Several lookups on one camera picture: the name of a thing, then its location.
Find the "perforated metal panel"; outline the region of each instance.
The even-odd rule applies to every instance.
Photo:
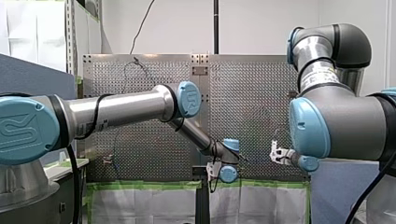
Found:
[[[84,94],[150,91],[155,84],[189,80],[190,56],[87,55]],[[89,181],[111,179],[190,180],[189,143],[158,120],[96,133],[87,141]],[[103,157],[113,155],[114,164]]]
[[[244,178],[301,180],[306,174],[271,162],[274,137],[291,147],[289,91],[297,75],[284,56],[210,56],[210,134],[239,139]]]
[[[199,116],[211,136],[240,140],[244,178],[302,180],[306,174],[270,161],[276,130],[279,145],[290,147],[288,92],[296,89],[296,74],[283,56],[210,55],[209,74],[196,76],[191,55],[87,55],[84,94],[149,91],[154,84],[193,80],[204,95]],[[157,120],[96,133],[87,140],[92,161],[89,181],[111,179],[190,180],[194,148],[167,124]],[[115,164],[103,163],[114,155]]]

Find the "sticker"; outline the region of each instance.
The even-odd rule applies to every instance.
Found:
[[[314,70],[303,77],[303,90],[322,83],[339,83],[338,76],[329,67],[314,68]]]

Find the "gray joint housing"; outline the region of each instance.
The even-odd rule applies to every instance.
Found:
[[[344,87],[325,86],[308,91],[324,118],[331,139],[330,158],[377,161],[384,150],[387,123],[375,97],[356,97]]]
[[[291,49],[310,36],[320,36],[329,41],[332,45],[329,57],[338,68],[356,69],[370,64],[370,41],[364,32],[354,25],[335,24],[299,30],[292,39]]]

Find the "white wall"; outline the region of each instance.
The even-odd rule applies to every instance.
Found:
[[[103,1],[104,53],[129,53],[150,0]],[[219,5],[219,51],[285,54],[295,26],[318,26],[318,0],[226,0]],[[213,52],[213,0],[156,1],[134,53]]]
[[[361,95],[381,91],[388,86],[389,1],[391,0],[319,0],[320,25],[351,23],[360,27],[370,39],[373,59],[371,65],[365,70]]]
[[[293,28],[318,26],[318,0],[220,0],[219,14],[220,53],[284,55]]]
[[[103,0],[103,53],[129,53],[150,1]],[[396,76],[391,75],[396,73],[396,65],[392,65],[396,61],[396,6],[391,6],[391,0],[221,0],[219,3],[222,54],[285,54],[286,39],[292,28],[347,22],[359,26],[368,35],[373,49],[361,95],[381,91],[389,83],[396,85]],[[395,22],[390,22],[392,10]],[[213,0],[157,0],[134,49],[134,53],[208,51],[213,52]]]
[[[389,85],[396,87],[396,3],[389,1]]]

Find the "black pole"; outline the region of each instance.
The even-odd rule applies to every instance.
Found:
[[[214,0],[215,54],[219,54],[219,0]]]
[[[209,185],[206,166],[192,166],[192,180],[200,180],[201,188],[195,192],[195,224],[210,224]]]

